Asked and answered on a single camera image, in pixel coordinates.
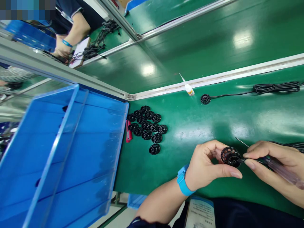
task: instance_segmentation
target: dark sleeve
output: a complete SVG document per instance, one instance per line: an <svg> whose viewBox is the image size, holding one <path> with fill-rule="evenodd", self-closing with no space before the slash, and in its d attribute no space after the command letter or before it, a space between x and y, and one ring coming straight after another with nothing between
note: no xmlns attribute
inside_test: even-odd
<svg viewBox="0 0 304 228"><path fill-rule="evenodd" d="M71 19L75 13L82 11L82 7L76 0L56 0L56 3L60 5L62 11L65 12L65 14Z"/></svg>
<svg viewBox="0 0 304 228"><path fill-rule="evenodd" d="M140 217L136 217L127 228L170 228L170 226L161 223L150 224L141 220Z"/></svg>
<svg viewBox="0 0 304 228"><path fill-rule="evenodd" d="M61 26L56 19L52 20L51 28L54 30L55 34L57 34L57 35L67 35L68 34L68 30L65 29L63 26Z"/></svg>

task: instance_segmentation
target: black plastic cage part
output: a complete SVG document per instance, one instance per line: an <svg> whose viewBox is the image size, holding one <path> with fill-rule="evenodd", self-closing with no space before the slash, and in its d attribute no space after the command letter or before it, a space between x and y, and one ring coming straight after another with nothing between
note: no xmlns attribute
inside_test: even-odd
<svg viewBox="0 0 304 228"><path fill-rule="evenodd" d="M164 124L160 125L157 128L157 132L160 134L165 134L165 133L167 133L167 131L168 131L168 127L167 127L167 125L164 125Z"/></svg>
<svg viewBox="0 0 304 228"><path fill-rule="evenodd" d="M209 97L208 94L204 94L203 96L201 96L200 98L201 103L203 103L204 105L207 105L210 103L211 98Z"/></svg>
<svg viewBox="0 0 304 228"><path fill-rule="evenodd" d="M158 124L157 123L152 123L148 126L148 130L150 130L151 132L157 132L157 128L158 128Z"/></svg>
<svg viewBox="0 0 304 228"><path fill-rule="evenodd" d="M134 132L137 128L139 128L138 123L132 123L128 126L128 130Z"/></svg>
<svg viewBox="0 0 304 228"><path fill-rule="evenodd" d="M241 160L241 155L234 147L224 148L221 152L221 159L225 164L235 168L239 167L243 162L243 160Z"/></svg>
<svg viewBox="0 0 304 228"><path fill-rule="evenodd" d="M152 132L151 131L144 131L142 133L142 138L144 140L150 140L152 138Z"/></svg>
<svg viewBox="0 0 304 228"><path fill-rule="evenodd" d="M160 114L153 114L151 116L151 120L155 123L159 123L162 119L162 116Z"/></svg>
<svg viewBox="0 0 304 228"><path fill-rule="evenodd" d="M149 148L149 153L152 155L156 155L160 152L161 147L158 144L153 144L152 146L150 146Z"/></svg>
<svg viewBox="0 0 304 228"><path fill-rule="evenodd" d="M134 113L127 115L127 120L130 122L134 122L136 120L136 116L134 115Z"/></svg>
<svg viewBox="0 0 304 228"><path fill-rule="evenodd" d="M160 143L160 142L162 141L162 135L156 133L156 134L154 134L154 135L152 136L152 139L151 139L151 140L152 140L153 143Z"/></svg>
<svg viewBox="0 0 304 228"><path fill-rule="evenodd" d="M149 125L152 124L150 121L147 122L143 122L142 123L142 128L144 128L145 130L149 130Z"/></svg>
<svg viewBox="0 0 304 228"><path fill-rule="evenodd" d="M139 124L143 124L143 123L146 122L146 121L147 121L147 118L144 117L144 116L140 116L140 117L137 118L137 122L138 122Z"/></svg>
<svg viewBox="0 0 304 228"><path fill-rule="evenodd" d="M147 119L151 119L151 117L152 117L153 114L154 114L154 112L152 112L152 111L147 111L147 112L145 113L145 117L147 117Z"/></svg>
<svg viewBox="0 0 304 228"><path fill-rule="evenodd" d="M143 116L143 111L141 111L141 110L135 110L134 111L134 115L136 116L136 118L140 117L140 116Z"/></svg>
<svg viewBox="0 0 304 228"><path fill-rule="evenodd" d="M150 111L151 108L150 108L149 106L144 105L143 107L140 108L140 110L141 110L143 113L146 113L147 111Z"/></svg>
<svg viewBox="0 0 304 228"><path fill-rule="evenodd" d="M142 136L144 130L142 128L137 128L133 133L135 136Z"/></svg>

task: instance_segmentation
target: fingernail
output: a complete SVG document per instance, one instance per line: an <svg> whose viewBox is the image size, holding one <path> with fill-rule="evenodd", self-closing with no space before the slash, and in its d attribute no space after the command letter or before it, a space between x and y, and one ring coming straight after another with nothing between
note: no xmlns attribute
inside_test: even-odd
<svg viewBox="0 0 304 228"><path fill-rule="evenodd" d="M241 179L242 177L240 176L240 174L235 173L235 172L230 172L231 176L235 177L235 178L239 178Z"/></svg>
<svg viewBox="0 0 304 228"><path fill-rule="evenodd" d="M254 170L256 168L256 166L249 160L245 160L245 164L252 170Z"/></svg>

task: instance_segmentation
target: dark shirt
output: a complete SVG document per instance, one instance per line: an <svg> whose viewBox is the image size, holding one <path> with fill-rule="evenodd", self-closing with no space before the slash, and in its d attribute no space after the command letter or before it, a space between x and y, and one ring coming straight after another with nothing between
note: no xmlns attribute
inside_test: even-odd
<svg viewBox="0 0 304 228"><path fill-rule="evenodd" d="M81 12L91 29L90 32L98 29L105 21L92 7L83 0L56 0L56 19L53 20L51 28L57 35L67 35L72 28L72 17L75 13Z"/></svg>
<svg viewBox="0 0 304 228"><path fill-rule="evenodd" d="M216 228L304 227L303 219L267 206L227 198L211 200L214 203ZM188 205L189 203L186 202L173 228L184 227ZM128 228L170 228L170 226L160 223L149 224L137 217Z"/></svg>

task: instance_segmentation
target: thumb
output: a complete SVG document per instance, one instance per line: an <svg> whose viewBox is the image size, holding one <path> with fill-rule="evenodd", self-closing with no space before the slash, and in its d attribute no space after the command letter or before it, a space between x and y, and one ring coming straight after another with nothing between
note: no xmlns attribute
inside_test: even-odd
<svg viewBox="0 0 304 228"><path fill-rule="evenodd" d="M220 177L236 177L242 179L243 177L242 173L237 168L227 164L211 165L209 168L213 179Z"/></svg>
<svg viewBox="0 0 304 228"><path fill-rule="evenodd" d="M267 167L253 159L246 159L245 164L258 176L258 178L279 192L284 186L289 185L289 183L277 173L272 172Z"/></svg>

